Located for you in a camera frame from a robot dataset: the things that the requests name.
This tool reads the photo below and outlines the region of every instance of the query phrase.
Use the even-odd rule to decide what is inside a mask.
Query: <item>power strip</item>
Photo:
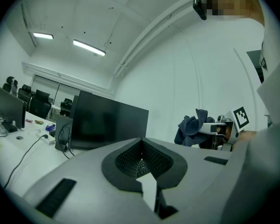
[[[42,141],[45,141],[47,144],[51,145],[51,144],[55,144],[55,138],[52,137],[51,135],[48,134],[48,132],[37,132],[36,133],[36,136],[37,137],[41,137],[43,136],[44,134],[47,134],[48,135],[48,138],[46,139],[45,137],[42,137],[41,140]]]

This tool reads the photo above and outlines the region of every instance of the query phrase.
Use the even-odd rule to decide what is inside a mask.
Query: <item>black slot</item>
[[[36,209],[52,218],[75,184],[76,181],[63,178],[44,200],[37,205]]]
[[[227,159],[220,159],[220,158],[211,157],[211,156],[207,156],[204,160],[209,161],[209,162],[214,162],[217,164],[222,164],[222,165],[226,165],[228,162]]]

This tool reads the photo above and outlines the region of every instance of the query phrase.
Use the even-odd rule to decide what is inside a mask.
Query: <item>ceiling light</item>
[[[92,52],[94,52],[94,53],[97,53],[97,54],[99,54],[99,55],[101,55],[101,56],[105,56],[105,54],[106,54],[104,51],[102,51],[102,50],[100,50],[100,49],[97,49],[97,48],[95,48],[95,47],[92,47],[92,46],[90,46],[90,45],[88,45],[88,44],[86,44],[86,43],[79,42],[79,41],[77,41],[77,40],[74,40],[73,42],[74,42],[74,45],[79,46],[79,47],[82,47],[82,48],[87,49],[87,50],[89,50],[89,51],[92,51]]]
[[[45,34],[45,33],[34,32],[33,35],[36,37],[41,37],[41,38],[46,38],[46,39],[51,39],[51,40],[54,38],[53,35]]]

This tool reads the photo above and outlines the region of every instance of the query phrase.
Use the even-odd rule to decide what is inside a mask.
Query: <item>black monitor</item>
[[[6,121],[15,121],[19,129],[25,127],[26,106],[25,101],[0,88],[0,115]]]
[[[75,95],[73,103],[71,104],[70,117],[72,119],[74,118],[74,115],[75,115],[75,110],[76,110],[76,106],[77,106],[77,103],[78,103],[78,99],[79,99],[79,96]]]
[[[94,149],[145,137],[148,110],[81,91],[71,132],[71,148]]]

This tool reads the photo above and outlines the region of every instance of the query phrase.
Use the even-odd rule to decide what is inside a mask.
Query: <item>desk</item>
[[[29,112],[26,112],[26,118],[33,120],[33,123],[25,122],[25,128],[9,133],[7,137],[0,138],[0,144],[2,145],[0,148],[0,184],[2,186],[5,185],[11,171],[20,162],[25,152],[39,138],[36,132],[41,130],[49,134],[45,128],[48,123],[51,123],[50,121],[41,119]],[[34,120],[41,120],[44,124],[38,125]],[[16,137],[18,136],[23,137],[23,139],[17,140]],[[75,155],[81,152],[83,150],[74,150]],[[66,152],[66,154],[69,158],[73,157],[70,152]],[[67,161],[67,158],[61,151],[55,149],[55,145],[48,145],[45,141],[39,140],[15,170],[7,189],[23,196],[37,180],[65,161]]]
[[[52,106],[51,106],[51,109],[55,109],[55,110],[61,111],[60,106],[57,106],[57,105],[52,105]]]

